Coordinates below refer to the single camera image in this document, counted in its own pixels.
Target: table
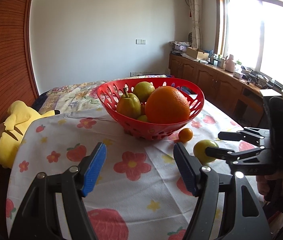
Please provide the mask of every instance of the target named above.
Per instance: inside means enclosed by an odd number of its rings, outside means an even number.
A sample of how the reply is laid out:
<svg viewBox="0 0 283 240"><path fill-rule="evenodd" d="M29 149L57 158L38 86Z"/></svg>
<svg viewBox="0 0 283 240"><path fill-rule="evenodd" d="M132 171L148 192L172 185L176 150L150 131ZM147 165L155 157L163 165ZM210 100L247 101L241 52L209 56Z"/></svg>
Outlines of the table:
<svg viewBox="0 0 283 240"><path fill-rule="evenodd" d="M202 139L211 139L222 148L235 151L253 148L246 142L221 141L220 131L242 128L214 105L205 101L203 110L187 125L194 132L185 143L192 153ZM12 168L6 217L8 233L24 195L35 175L64 172L89 155L97 142L107 146L107 158L96 186L84 205L99 240L178 240L182 239L193 214L197 198L190 195L172 157L178 131L161 141L145 141L124 133L103 108L60 114L33 122L28 128ZM219 173L229 174L223 160L210 166ZM254 192L254 177L247 177ZM56 195L63 237L71 239L61 194ZM211 238L216 238L221 222L223 193Z"/></svg>

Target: fruit basket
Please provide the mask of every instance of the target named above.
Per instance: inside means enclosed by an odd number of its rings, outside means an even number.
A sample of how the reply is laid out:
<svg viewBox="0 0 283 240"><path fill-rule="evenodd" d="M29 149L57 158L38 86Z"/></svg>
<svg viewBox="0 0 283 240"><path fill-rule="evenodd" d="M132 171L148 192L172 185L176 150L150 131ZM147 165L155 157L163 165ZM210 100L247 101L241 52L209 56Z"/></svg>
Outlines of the fruit basket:
<svg viewBox="0 0 283 240"><path fill-rule="evenodd" d="M152 83L155 88L172 86L178 89L187 98L189 103L189 119L180 123L155 124L138 121L116 112L117 103L123 94L123 88L126 87L128 93L132 93L134 86L142 81ZM196 98L193 99L185 92L186 90L190 91L191 94L197 95ZM147 140L160 140L166 136L170 136L174 131L179 130L192 121L203 109L204 104L204 95L201 89L192 82L178 78L136 78L111 81L99 86L97 96L110 116L120 123L127 133Z"/></svg>

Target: metal screw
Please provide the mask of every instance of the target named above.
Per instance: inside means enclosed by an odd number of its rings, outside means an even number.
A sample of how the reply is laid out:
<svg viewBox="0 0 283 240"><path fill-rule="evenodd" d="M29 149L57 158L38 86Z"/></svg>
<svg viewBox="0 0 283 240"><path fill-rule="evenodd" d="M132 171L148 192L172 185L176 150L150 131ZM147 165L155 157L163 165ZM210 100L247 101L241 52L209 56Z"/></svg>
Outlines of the metal screw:
<svg viewBox="0 0 283 240"><path fill-rule="evenodd" d="M240 172L240 171L236 171L236 172L235 172L235 176L236 176L237 178L239 178L239 179L242 179L242 178L243 178L243 173Z"/></svg>
<svg viewBox="0 0 283 240"><path fill-rule="evenodd" d="M44 172L40 172L40 173L37 174L36 177L37 177L38 179L43 179L43 178L45 178L45 173L44 173Z"/></svg>
<svg viewBox="0 0 283 240"><path fill-rule="evenodd" d="M79 171L79 169L78 169L77 166L71 166L71 167L69 168L69 171L72 172L72 173L75 173L75 172Z"/></svg>
<svg viewBox="0 0 283 240"><path fill-rule="evenodd" d="M208 166L203 166L203 167L202 167L202 171L203 171L203 172L210 172L210 171L211 171L211 168L208 167Z"/></svg>

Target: yellow plush toy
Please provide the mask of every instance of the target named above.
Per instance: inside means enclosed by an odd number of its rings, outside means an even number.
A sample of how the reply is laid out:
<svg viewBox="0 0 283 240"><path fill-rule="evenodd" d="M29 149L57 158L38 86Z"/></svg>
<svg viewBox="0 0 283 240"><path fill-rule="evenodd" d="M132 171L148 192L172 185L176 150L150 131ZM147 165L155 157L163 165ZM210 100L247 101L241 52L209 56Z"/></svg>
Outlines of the yellow plush toy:
<svg viewBox="0 0 283 240"><path fill-rule="evenodd" d="M0 124L0 164L12 168L17 150L30 124L40 118L55 115L54 110L40 115L22 101L15 101L8 108L9 117Z"/></svg>

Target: white wall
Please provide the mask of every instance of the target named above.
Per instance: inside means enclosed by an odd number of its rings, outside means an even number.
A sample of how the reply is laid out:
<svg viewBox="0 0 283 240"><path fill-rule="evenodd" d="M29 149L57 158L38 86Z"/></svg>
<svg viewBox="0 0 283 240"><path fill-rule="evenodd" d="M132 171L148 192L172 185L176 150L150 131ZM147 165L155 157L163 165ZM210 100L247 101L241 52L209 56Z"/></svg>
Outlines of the white wall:
<svg viewBox="0 0 283 240"><path fill-rule="evenodd" d="M191 32L185 0L32 0L30 43L40 93L110 80L130 72L164 73L169 41ZM146 39L146 45L136 45Z"/></svg>
<svg viewBox="0 0 283 240"><path fill-rule="evenodd" d="M214 50L216 38L216 0L202 0L202 17L200 33L202 47L205 50Z"/></svg>

